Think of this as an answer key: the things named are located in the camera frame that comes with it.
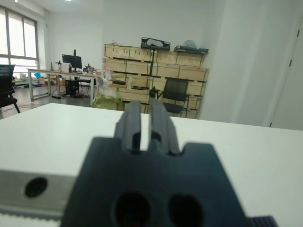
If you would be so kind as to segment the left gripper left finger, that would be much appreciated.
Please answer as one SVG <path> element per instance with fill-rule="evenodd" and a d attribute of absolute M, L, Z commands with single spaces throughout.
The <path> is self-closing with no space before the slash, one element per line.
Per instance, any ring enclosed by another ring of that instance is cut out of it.
<path fill-rule="evenodd" d="M 131 102 L 112 138 L 93 138 L 64 215 L 63 227 L 148 227 L 150 205 L 139 179 L 140 103 Z"/>

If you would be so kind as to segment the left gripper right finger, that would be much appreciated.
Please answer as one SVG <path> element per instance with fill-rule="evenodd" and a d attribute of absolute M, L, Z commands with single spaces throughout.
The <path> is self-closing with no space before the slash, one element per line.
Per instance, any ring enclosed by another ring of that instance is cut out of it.
<path fill-rule="evenodd" d="M 150 105 L 149 196 L 155 227 L 244 227 L 244 211 L 210 144 L 178 147 L 164 105 Z"/>

